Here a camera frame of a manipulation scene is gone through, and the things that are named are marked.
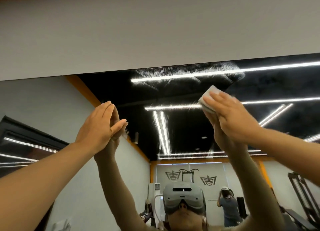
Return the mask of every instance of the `wall logo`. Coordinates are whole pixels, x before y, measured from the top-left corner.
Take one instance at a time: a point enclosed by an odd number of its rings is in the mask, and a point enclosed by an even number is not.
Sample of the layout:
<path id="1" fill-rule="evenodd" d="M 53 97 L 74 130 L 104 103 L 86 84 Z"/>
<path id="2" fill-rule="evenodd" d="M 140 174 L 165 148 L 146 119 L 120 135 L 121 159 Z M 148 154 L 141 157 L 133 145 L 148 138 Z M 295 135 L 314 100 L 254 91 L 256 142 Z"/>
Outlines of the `wall logo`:
<path id="1" fill-rule="evenodd" d="M 179 179 L 181 171 L 174 172 L 173 170 L 171 172 L 166 172 L 165 174 L 167 175 L 169 180 L 175 181 Z"/>
<path id="2" fill-rule="evenodd" d="M 185 170 L 185 169 L 180 169 L 179 171 L 182 171 L 182 181 L 183 181 L 183 175 L 191 174 L 191 175 L 192 175 L 191 181 L 192 181 L 192 183 L 193 183 L 193 176 L 194 176 L 194 174 L 195 174 L 195 170 L 198 171 L 198 169 L 192 169 L 192 170 L 189 170 L 189 171 L 187 171 L 187 170 Z"/>
<path id="3" fill-rule="evenodd" d="M 214 176 L 214 177 L 209 177 L 207 175 L 207 177 L 200 177 L 200 179 L 202 180 L 203 184 L 206 185 L 206 186 L 212 186 L 216 183 L 216 179 L 217 177 Z"/>

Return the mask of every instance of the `white air conditioner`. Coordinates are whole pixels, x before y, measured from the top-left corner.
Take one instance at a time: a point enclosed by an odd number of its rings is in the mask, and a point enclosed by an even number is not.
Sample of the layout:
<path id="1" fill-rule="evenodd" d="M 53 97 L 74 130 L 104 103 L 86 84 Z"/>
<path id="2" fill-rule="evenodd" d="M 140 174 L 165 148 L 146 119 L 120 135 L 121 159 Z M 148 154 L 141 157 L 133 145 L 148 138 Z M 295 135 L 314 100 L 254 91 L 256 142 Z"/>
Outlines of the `white air conditioner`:
<path id="1" fill-rule="evenodd" d="M 161 212 L 162 197 L 160 195 L 160 183 L 150 183 L 148 186 L 148 200 L 152 204 L 152 211 L 155 220 L 155 225 L 159 227 L 159 218 Z"/>

